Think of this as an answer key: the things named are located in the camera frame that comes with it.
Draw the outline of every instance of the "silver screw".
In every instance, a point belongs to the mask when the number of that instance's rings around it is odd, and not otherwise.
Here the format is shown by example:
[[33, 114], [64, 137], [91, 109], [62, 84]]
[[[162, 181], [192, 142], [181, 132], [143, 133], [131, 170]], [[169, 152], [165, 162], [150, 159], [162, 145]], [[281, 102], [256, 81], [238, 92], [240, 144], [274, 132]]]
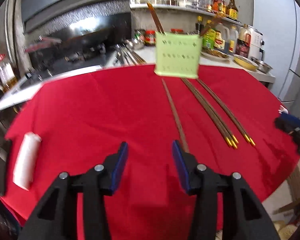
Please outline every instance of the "silver screw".
[[205, 171], [205, 170], [207, 169], [207, 166], [204, 165], [204, 164], [198, 164], [198, 165], [197, 165], [197, 169], [198, 169], [199, 171]]
[[95, 171], [103, 171], [105, 167], [102, 164], [98, 164], [96, 166], [94, 166], [94, 170]]
[[232, 174], [232, 177], [234, 177], [235, 179], [241, 179], [241, 174], [238, 173], [238, 172], [234, 172], [234, 173]]
[[65, 179], [66, 177], [68, 177], [68, 173], [66, 173], [66, 172], [62, 172], [59, 174], [60, 179]]

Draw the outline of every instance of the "floor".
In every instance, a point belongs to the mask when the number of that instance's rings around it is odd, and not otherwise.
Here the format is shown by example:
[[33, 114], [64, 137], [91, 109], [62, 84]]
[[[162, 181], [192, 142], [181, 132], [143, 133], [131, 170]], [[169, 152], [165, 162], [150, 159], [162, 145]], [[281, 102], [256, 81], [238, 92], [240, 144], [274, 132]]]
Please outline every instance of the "floor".
[[275, 214], [275, 215], [273, 214], [273, 212], [278, 208], [285, 206], [291, 202], [292, 202], [292, 197], [290, 193], [290, 188], [287, 180], [285, 180], [277, 188], [277, 190], [270, 197], [268, 197], [262, 204], [266, 209], [266, 211], [268, 212], [268, 214], [270, 215], [272, 221], [283, 220], [287, 224], [290, 218], [292, 217], [293, 210], [280, 213], [280, 214]]

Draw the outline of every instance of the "yellow-green bottle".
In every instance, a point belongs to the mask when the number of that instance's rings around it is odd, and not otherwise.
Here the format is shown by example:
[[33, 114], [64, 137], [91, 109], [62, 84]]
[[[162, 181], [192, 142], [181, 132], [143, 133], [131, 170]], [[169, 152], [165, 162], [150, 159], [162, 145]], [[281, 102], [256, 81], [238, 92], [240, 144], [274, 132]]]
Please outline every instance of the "yellow-green bottle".
[[203, 36], [202, 39], [202, 45], [205, 48], [208, 49], [213, 49], [214, 41], [216, 39], [216, 30], [215, 29], [210, 29], [206, 32], [206, 34]]

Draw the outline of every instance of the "refrigerator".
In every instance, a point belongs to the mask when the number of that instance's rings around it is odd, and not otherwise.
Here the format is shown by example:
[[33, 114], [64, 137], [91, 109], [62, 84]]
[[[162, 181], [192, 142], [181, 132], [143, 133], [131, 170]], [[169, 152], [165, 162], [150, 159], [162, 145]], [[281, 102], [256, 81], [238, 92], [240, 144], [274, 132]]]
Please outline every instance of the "refrigerator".
[[276, 77], [270, 91], [289, 110], [300, 90], [300, 7], [295, 0], [254, 0], [253, 26]]

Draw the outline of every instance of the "yellow bowl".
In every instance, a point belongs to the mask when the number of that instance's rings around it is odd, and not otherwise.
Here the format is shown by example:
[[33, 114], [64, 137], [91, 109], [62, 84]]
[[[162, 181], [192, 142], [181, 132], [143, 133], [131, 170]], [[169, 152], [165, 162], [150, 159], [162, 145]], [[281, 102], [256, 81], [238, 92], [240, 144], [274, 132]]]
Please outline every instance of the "yellow bowl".
[[258, 65], [253, 61], [247, 59], [246, 57], [240, 55], [233, 55], [234, 61], [241, 67], [248, 69], [250, 71], [257, 71]]

